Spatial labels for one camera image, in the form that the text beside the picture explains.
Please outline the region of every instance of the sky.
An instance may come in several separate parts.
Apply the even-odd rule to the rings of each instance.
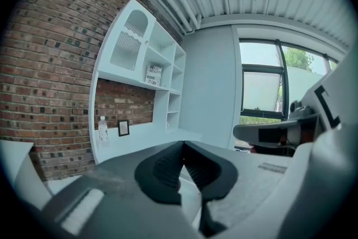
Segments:
[[[243,64],[261,64],[261,65],[274,65],[277,63],[277,50],[273,44],[263,43],[240,43],[241,61]],[[322,57],[306,52],[308,55],[313,56],[311,64],[312,71],[317,74],[325,75],[326,68]]]

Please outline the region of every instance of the book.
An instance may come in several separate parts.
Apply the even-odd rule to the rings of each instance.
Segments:
[[[162,67],[156,65],[148,65],[145,74],[145,82],[151,85],[160,86],[162,69]]]

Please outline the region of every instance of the brick wall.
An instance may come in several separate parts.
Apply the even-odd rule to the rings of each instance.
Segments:
[[[43,180],[94,164],[88,132],[92,71],[106,31],[129,0],[20,0],[0,49],[0,136],[34,142],[30,157]],[[138,0],[177,40],[147,0]],[[152,120],[154,92],[100,79],[96,121]]]

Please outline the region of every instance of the water bottle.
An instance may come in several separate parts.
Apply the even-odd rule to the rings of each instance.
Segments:
[[[100,147],[108,147],[110,139],[108,137],[108,126],[104,116],[101,116],[101,120],[98,123],[98,133],[100,135]]]

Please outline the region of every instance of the picture frame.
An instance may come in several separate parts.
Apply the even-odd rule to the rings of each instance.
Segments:
[[[118,120],[118,136],[129,135],[129,120]]]

